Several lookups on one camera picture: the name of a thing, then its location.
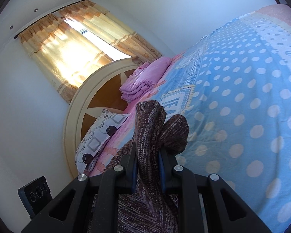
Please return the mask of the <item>brown knitted sweater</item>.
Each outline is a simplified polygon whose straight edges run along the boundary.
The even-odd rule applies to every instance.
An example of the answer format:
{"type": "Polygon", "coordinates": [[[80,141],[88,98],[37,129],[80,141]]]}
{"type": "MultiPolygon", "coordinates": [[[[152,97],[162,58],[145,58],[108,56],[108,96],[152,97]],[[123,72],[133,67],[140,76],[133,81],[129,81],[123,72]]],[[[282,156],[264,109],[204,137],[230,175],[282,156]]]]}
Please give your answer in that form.
{"type": "Polygon", "coordinates": [[[119,196],[118,232],[179,232],[178,198],[162,191],[159,152],[164,149],[171,156],[182,153],[188,134],[186,118],[176,114],[166,119],[166,112],[158,101],[136,104],[133,137],[104,169],[116,166],[133,147],[137,149],[136,191],[119,196]]]}

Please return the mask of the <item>black device with dials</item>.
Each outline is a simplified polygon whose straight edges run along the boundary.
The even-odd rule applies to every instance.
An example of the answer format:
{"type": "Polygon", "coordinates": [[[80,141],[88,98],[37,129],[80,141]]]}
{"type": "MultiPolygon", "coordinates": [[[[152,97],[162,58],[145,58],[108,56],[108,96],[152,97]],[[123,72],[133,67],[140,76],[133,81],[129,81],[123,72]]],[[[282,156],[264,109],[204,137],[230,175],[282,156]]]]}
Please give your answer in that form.
{"type": "Polygon", "coordinates": [[[45,176],[36,178],[19,188],[18,195],[30,219],[33,219],[50,201],[52,201],[50,188],[45,176]]]}

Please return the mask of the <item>white patterned pillow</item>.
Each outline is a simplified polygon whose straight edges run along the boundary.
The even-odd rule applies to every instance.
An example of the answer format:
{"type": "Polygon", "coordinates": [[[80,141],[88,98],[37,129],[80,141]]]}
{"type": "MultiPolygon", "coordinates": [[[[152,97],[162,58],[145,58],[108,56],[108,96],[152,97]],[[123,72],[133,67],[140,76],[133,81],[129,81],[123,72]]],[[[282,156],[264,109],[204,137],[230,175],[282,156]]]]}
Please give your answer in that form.
{"type": "Polygon", "coordinates": [[[107,109],[89,128],[75,153],[75,165],[78,173],[91,172],[111,137],[117,132],[129,114],[117,114],[107,109]]]}

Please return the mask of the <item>blue pink patterned bedsheet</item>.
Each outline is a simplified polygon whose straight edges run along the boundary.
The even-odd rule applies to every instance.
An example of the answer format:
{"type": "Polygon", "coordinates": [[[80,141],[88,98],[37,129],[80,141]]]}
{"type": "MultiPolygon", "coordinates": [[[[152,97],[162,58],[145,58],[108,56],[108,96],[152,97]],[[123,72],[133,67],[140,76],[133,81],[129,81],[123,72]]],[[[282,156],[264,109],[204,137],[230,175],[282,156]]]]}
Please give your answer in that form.
{"type": "Polygon", "coordinates": [[[176,57],[141,97],[189,135],[180,165],[215,173],[272,232],[291,232],[291,8],[227,22],[176,57]]]}

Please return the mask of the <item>cream wooden headboard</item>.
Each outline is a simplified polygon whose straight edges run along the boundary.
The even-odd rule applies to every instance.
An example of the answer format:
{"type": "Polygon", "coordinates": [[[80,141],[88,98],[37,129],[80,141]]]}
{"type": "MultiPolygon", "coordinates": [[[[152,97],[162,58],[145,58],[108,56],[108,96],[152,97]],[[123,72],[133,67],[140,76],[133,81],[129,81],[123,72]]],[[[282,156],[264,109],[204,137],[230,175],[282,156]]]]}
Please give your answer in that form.
{"type": "Polygon", "coordinates": [[[102,110],[121,114],[127,108],[119,88],[137,67],[131,58],[111,62],[91,74],[75,93],[63,127],[63,151],[72,178],[78,175],[77,146],[102,110]]]}

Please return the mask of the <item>folded pink blanket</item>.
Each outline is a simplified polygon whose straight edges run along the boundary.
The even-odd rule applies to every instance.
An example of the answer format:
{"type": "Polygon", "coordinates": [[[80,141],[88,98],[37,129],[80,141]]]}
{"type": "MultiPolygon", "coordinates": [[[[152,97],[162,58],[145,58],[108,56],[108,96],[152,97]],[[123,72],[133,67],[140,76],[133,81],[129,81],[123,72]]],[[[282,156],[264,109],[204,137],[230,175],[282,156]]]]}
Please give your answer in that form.
{"type": "Polygon", "coordinates": [[[170,64],[169,57],[161,57],[152,63],[145,62],[120,87],[121,98],[130,103],[145,94],[162,78],[170,64]]]}

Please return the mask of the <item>beige yellow curtain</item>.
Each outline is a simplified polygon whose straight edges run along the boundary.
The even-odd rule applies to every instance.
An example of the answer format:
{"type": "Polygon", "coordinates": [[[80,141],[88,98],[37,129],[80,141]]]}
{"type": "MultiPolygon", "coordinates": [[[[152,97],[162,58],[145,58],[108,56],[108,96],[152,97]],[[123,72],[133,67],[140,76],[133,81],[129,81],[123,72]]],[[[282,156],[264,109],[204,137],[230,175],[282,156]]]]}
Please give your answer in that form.
{"type": "Polygon", "coordinates": [[[19,33],[22,46],[34,59],[58,94],[70,103],[78,88],[96,70],[114,61],[67,23],[72,19],[119,52],[141,65],[153,62],[161,53],[139,33],[104,7],[83,0],[50,13],[19,33]]]}

